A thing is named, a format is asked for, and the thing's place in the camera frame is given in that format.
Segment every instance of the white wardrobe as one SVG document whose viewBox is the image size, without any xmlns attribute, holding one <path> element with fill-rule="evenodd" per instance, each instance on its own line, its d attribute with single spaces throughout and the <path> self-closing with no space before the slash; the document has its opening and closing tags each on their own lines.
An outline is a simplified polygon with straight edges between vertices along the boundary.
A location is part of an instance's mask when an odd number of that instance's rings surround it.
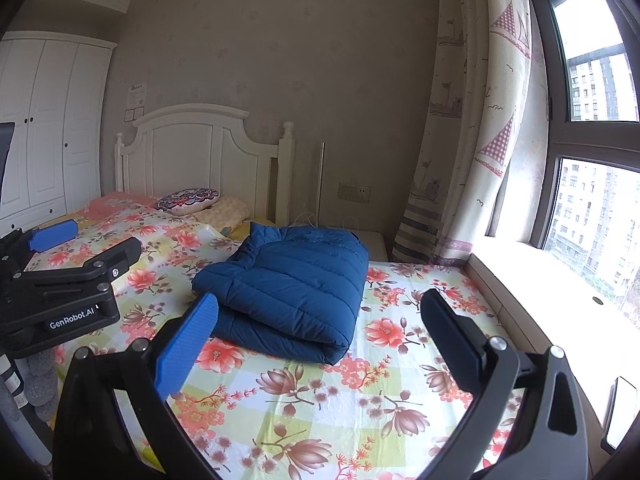
<svg viewBox="0 0 640 480">
<path fill-rule="evenodd" d="M 8 32 L 0 41 L 0 123 L 15 123 L 0 236 L 100 196 L 100 117 L 115 46 L 55 32 Z"/>
</svg>

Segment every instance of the floral bed sheet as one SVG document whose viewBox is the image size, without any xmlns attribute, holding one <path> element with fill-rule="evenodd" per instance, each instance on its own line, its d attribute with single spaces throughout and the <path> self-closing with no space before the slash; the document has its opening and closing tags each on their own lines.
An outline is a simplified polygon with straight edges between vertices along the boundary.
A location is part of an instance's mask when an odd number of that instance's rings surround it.
<svg viewBox="0 0 640 480">
<path fill-rule="evenodd" d="M 81 212 L 78 237 L 38 254 L 29 267 L 78 266 L 129 236 L 143 244 L 140 261 L 113 282 L 121 321 L 56 348 L 61 384 L 75 348 L 114 352 L 152 338 L 193 301 L 195 273 L 238 247 L 206 224 L 134 198 L 100 200 L 110 215 L 87 219 Z M 506 336 L 461 270 L 372 262 L 353 343 L 338 364 L 285 361 L 214 338 L 168 402 L 225 479 L 413 479 L 472 400 L 421 323 L 420 298 L 431 287 L 486 334 Z M 500 455 L 520 400 L 514 392 L 479 468 Z M 140 455 L 157 465 L 126 397 L 118 402 Z"/>
</svg>

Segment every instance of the bedpost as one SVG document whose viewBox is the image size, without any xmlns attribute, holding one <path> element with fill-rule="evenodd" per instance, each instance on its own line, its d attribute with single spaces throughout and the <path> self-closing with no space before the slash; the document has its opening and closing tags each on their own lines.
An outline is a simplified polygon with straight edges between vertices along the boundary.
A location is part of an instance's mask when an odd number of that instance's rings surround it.
<svg viewBox="0 0 640 480">
<path fill-rule="evenodd" d="M 116 158 L 116 166 L 115 166 L 115 173 L 116 173 L 116 191 L 124 191 L 124 174 L 123 174 L 123 169 L 122 169 L 122 155 L 120 154 L 120 149 L 124 148 L 124 142 L 122 142 L 122 134 L 118 133 L 117 135 L 117 140 L 116 140 L 116 145 L 114 147 L 114 155 Z"/>
<path fill-rule="evenodd" d="M 289 201 L 291 197 L 291 172 L 293 170 L 293 152 L 296 144 L 293 138 L 293 123 L 283 124 L 284 134 L 278 143 L 278 185 L 276 188 L 276 225 L 289 224 Z"/>
</svg>

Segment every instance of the striped curtain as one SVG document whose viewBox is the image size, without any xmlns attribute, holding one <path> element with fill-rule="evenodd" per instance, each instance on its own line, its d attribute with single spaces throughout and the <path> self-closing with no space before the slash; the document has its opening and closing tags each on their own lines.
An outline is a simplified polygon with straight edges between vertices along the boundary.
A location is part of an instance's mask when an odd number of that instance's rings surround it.
<svg viewBox="0 0 640 480">
<path fill-rule="evenodd" d="M 529 0 L 440 0 L 431 100 L 395 259 L 462 265 L 484 235 L 529 87 Z"/>
</svg>

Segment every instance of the pink pillow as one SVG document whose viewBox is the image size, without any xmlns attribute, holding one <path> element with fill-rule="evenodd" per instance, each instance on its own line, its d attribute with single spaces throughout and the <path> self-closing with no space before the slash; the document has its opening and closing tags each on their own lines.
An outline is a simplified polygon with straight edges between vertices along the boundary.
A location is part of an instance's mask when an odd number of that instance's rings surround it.
<svg viewBox="0 0 640 480">
<path fill-rule="evenodd" d="M 183 189 L 182 191 L 171 193 L 171 195 L 163 196 L 156 202 L 154 208 L 176 216 L 184 216 L 197 213 L 215 204 L 219 197 L 220 193 L 208 187 Z"/>
<path fill-rule="evenodd" d="M 107 216 L 128 209 L 133 204 L 153 207 L 157 201 L 157 198 L 150 196 L 113 191 L 106 196 L 91 200 L 79 213 L 90 220 L 100 221 L 107 218 Z"/>
</svg>

